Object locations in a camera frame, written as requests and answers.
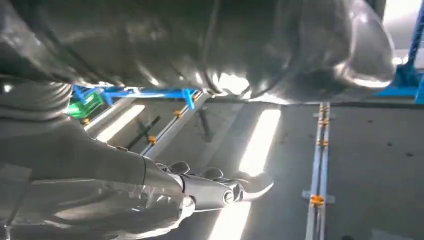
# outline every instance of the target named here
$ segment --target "metal rail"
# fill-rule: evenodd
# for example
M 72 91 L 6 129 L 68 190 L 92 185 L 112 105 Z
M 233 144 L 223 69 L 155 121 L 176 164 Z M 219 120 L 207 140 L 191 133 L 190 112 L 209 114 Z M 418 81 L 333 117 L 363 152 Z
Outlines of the metal rail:
M 326 205 L 334 202 L 334 197 L 327 194 L 329 134 L 330 104 L 321 103 L 316 127 L 316 145 L 310 190 L 302 193 L 302 196 L 309 201 L 305 240 L 325 239 Z
M 196 93 L 193 109 L 186 105 L 140 154 L 155 159 L 208 98 L 209 95 L 206 93 Z

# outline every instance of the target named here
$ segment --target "shiny metal surface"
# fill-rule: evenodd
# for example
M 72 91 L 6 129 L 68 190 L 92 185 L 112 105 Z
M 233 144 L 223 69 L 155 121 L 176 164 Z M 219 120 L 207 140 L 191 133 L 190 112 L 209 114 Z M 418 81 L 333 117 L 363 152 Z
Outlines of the shiny metal surface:
M 12 240 L 142 239 L 177 228 L 194 212 L 189 196 L 156 186 L 94 179 L 0 179 L 2 195 L 21 197 L 0 200 L 0 220 L 6 220 L 4 231 Z
M 363 0 L 0 3 L 0 72 L 19 78 L 291 103 L 358 99 L 394 73 L 391 42 Z

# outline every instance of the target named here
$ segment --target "blue post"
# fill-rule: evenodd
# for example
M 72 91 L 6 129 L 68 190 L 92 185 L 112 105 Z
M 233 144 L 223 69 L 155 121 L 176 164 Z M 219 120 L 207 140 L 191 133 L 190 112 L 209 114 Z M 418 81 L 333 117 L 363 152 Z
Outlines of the blue post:
M 419 81 L 418 90 L 415 95 L 416 104 L 424 104 L 424 77 L 421 77 Z
M 418 49 L 420 48 L 421 37 L 424 31 L 424 0 L 419 8 L 418 18 L 416 19 L 415 29 L 412 35 L 412 42 L 408 53 L 408 62 L 406 65 L 413 66 L 417 57 Z
M 194 109 L 195 108 L 195 103 L 193 101 L 192 94 L 190 93 L 190 89 L 184 88 L 182 90 L 182 97 L 187 102 L 187 105 L 188 105 L 188 108 L 189 109 Z
M 83 92 L 78 88 L 78 86 L 73 85 L 72 88 L 73 88 L 73 93 L 76 95 L 76 97 L 79 99 L 79 101 L 82 104 L 86 104 L 86 98 L 84 97 Z

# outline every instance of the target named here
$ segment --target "concrete floor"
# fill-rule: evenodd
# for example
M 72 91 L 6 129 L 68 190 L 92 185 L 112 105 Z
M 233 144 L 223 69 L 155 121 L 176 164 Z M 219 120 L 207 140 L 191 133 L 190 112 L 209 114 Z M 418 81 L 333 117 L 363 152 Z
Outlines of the concrete floor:
M 156 161 L 186 161 L 193 173 L 214 166 L 231 176 L 259 114 L 275 108 L 256 103 L 206 106 L 212 142 L 203 141 L 194 117 Z M 252 204 L 241 239 L 305 238 L 308 205 L 301 192 L 311 184 L 317 109 L 281 108 L 265 166 L 275 185 Z M 420 127 L 424 111 L 333 107 L 332 113 L 336 119 L 330 125 L 328 192 L 336 204 L 327 210 L 327 239 L 340 240 L 344 235 L 355 240 L 424 239 L 424 128 Z M 207 240 L 218 214 L 195 213 L 157 239 Z

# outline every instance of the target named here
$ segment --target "orange bolt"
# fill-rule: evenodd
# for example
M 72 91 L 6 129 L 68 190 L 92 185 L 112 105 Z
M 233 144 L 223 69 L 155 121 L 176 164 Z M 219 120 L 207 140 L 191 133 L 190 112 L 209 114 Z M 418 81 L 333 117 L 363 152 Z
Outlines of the orange bolt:
M 312 205 L 322 206 L 324 205 L 324 198 L 320 195 L 312 195 L 310 196 L 309 202 Z
M 181 117 L 181 111 L 180 110 L 175 110 L 173 111 L 173 114 L 175 115 L 175 117 L 180 118 Z
M 155 145 L 155 144 L 156 144 L 156 137 L 155 137 L 155 136 L 149 136 L 149 137 L 148 137 L 148 141 L 149 141 L 152 145 Z

